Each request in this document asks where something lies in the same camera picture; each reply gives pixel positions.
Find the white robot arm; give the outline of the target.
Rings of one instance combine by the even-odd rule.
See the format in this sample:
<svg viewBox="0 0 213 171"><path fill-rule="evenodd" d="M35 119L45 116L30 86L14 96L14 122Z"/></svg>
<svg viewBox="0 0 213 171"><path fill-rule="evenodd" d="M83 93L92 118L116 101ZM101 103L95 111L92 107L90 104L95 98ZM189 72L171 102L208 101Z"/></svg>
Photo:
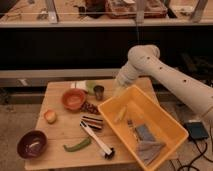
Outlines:
<svg viewBox="0 0 213 171"><path fill-rule="evenodd" d="M130 86L141 74L150 75L213 126L212 87L161 62L160 50L155 45L134 46L127 57L128 61L116 76L118 89Z"/></svg>

